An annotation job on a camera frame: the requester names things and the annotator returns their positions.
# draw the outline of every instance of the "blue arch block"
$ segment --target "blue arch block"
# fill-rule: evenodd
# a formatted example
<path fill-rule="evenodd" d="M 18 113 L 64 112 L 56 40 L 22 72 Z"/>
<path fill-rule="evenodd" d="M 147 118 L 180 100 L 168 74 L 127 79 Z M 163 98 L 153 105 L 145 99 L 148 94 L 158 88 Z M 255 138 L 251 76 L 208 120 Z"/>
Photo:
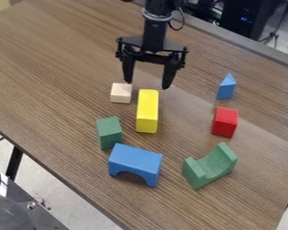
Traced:
<path fill-rule="evenodd" d="M 108 160 L 111 176 L 120 172 L 135 173 L 145 180 L 148 186 L 158 183 L 163 155 L 136 147 L 115 144 Z"/>
<path fill-rule="evenodd" d="M 231 73 L 224 78 L 220 84 L 217 100 L 232 98 L 235 92 L 236 80 Z"/>

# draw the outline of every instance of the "wooden block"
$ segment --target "wooden block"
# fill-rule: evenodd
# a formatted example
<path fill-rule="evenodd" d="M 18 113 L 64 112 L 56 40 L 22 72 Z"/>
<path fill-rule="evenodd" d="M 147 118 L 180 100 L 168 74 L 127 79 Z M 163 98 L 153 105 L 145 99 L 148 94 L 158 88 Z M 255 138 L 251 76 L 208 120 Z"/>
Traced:
<path fill-rule="evenodd" d="M 212 134 L 233 137 L 238 125 L 238 118 L 239 111 L 218 107 L 212 121 Z"/>
<path fill-rule="evenodd" d="M 161 170 L 163 155 L 140 148 L 116 144 L 108 160 L 109 174 L 120 172 L 135 173 L 145 180 L 148 186 L 155 187 Z"/>
<path fill-rule="evenodd" d="M 235 87 L 236 80 L 231 73 L 228 73 L 223 82 L 220 84 L 217 100 L 232 98 L 235 92 Z"/>
<path fill-rule="evenodd" d="M 101 149 L 112 148 L 116 143 L 122 143 L 122 128 L 117 117 L 98 119 L 96 126 Z"/>
<path fill-rule="evenodd" d="M 197 190 L 232 172 L 237 161 L 235 153 L 222 142 L 200 160 L 186 158 L 183 164 L 183 176 L 193 189 Z"/>
<path fill-rule="evenodd" d="M 158 129 L 159 91 L 139 90 L 136 131 L 156 133 Z"/>
<path fill-rule="evenodd" d="M 124 83 L 113 83 L 111 89 L 110 102 L 130 103 L 132 94 L 132 85 Z"/>

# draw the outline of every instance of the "red cube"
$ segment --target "red cube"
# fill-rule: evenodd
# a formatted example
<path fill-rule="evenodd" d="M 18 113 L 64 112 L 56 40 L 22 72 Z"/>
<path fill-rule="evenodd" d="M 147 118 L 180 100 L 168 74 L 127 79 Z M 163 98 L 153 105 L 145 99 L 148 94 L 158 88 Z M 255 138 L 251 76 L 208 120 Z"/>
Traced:
<path fill-rule="evenodd" d="M 212 134 L 233 137 L 238 124 L 239 111 L 218 107 L 212 121 Z"/>

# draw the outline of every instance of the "green block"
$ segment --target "green block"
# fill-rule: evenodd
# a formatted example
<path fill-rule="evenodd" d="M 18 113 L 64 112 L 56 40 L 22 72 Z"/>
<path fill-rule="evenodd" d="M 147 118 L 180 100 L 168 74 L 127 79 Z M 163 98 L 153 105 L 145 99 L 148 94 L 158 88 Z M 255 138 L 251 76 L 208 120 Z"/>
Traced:
<path fill-rule="evenodd" d="M 235 153 L 222 142 L 200 160 L 195 161 L 192 157 L 186 158 L 183 164 L 183 176 L 197 190 L 232 172 L 237 160 Z"/>
<path fill-rule="evenodd" d="M 117 117 L 98 119 L 96 126 L 101 149 L 112 148 L 116 143 L 122 143 L 122 128 Z"/>

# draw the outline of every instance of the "screw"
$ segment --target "screw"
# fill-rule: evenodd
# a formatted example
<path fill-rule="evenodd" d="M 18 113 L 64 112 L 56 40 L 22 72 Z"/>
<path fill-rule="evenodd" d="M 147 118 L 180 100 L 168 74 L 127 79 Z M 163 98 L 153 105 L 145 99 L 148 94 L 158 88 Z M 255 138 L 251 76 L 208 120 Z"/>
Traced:
<path fill-rule="evenodd" d="M 36 208 L 35 202 L 29 202 L 28 205 L 26 206 L 28 209 L 33 210 Z"/>

